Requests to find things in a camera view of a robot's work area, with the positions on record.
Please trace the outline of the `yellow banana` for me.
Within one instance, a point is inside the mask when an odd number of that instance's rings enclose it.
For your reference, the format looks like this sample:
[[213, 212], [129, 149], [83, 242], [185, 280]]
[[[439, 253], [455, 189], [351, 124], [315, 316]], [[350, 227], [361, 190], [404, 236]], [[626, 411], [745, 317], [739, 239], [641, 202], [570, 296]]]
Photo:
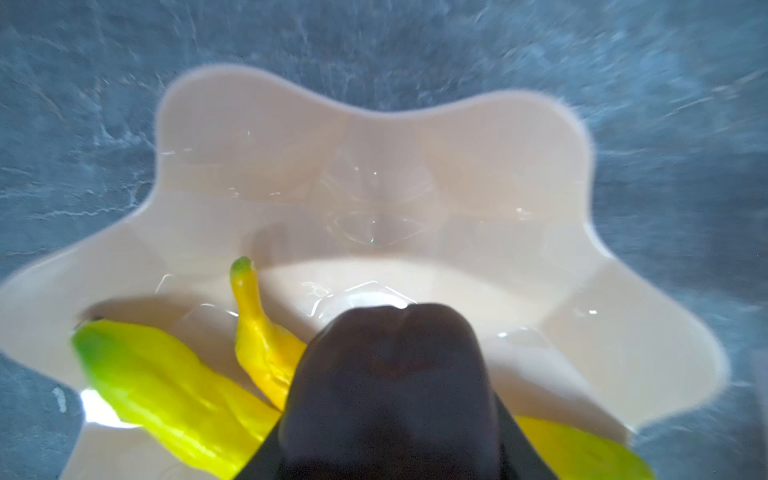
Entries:
[[219, 479], [235, 478], [279, 419], [277, 409], [160, 329], [102, 319], [81, 326], [71, 345], [121, 421]]
[[229, 278], [238, 307], [237, 361], [267, 399], [283, 410], [307, 344], [266, 315], [258, 272], [250, 258], [235, 260]]

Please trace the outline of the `tan scalloped fruit bowl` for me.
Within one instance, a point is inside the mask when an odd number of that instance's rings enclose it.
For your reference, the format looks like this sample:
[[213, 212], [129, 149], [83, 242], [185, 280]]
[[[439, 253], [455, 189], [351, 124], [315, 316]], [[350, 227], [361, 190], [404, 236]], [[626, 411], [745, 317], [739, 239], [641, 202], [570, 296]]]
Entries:
[[266, 315], [307, 347], [356, 308], [457, 311], [494, 400], [558, 479], [651, 478], [629, 433], [728, 380], [704, 323], [599, 239], [591, 136], [548, 96], [380, 113], [217, 65], [167, 91], [156, 147], [155, 184], [135, 212], [1, 287], [2, 351], [83, 402], [66, 479], [219, 479], [90, 386], [71, 338], [92, 321], [160, 329], [277, 409], [235, 355], [229, 272], [242, 256]]

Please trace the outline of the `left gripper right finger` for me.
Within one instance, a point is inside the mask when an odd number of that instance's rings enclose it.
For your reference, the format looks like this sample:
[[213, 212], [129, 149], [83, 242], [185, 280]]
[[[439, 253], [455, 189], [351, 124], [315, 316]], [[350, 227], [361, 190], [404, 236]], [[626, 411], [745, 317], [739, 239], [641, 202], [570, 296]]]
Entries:
[[495, 396], [495, 402], [501, 444], [500, 478], [502, 480], [558, 480], [498, 395]]

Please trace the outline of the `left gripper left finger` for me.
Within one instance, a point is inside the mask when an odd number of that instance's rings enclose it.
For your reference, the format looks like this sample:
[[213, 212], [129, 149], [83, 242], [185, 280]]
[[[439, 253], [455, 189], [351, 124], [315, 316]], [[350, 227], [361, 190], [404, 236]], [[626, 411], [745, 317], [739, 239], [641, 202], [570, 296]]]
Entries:
[[281, 480], [282, 452], [278, 429], [273, 429], [235, 480]]

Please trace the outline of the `dark purple grape bunch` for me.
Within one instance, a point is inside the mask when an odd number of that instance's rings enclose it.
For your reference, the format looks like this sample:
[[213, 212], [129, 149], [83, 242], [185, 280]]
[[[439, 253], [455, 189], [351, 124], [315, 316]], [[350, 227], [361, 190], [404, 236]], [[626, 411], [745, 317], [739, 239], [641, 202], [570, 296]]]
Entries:
[[497, 479], [495, 400], [469, 322], [356, 308], [306, 348], [279, 426], [290, 479]]

